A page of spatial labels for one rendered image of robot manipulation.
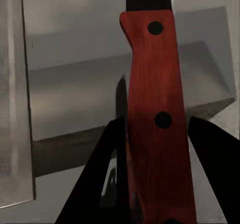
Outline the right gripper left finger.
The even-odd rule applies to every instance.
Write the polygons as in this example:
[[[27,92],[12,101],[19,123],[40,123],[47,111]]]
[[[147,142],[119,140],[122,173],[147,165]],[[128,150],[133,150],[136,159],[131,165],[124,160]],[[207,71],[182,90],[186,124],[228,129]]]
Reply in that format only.
[[[131,224],[124,122],[120,117],[107,125],[55,224]],[[116,148],[116,206],[99,207]]]

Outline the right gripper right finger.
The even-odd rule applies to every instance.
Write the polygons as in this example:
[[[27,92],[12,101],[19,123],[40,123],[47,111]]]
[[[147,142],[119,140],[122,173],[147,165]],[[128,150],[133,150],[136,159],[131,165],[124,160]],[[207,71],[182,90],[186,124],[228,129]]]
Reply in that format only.
[[[240,140],[197,117],[190,118],[188,136],[228,224],[240,224]]]

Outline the parer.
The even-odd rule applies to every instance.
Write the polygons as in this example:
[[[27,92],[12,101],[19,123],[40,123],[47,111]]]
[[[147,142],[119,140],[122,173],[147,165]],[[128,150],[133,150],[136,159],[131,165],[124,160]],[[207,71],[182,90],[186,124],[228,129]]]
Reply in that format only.
[[[138,224],[197,224],[171,0],[126,0],[132,48],[128,143],[143,209]]]

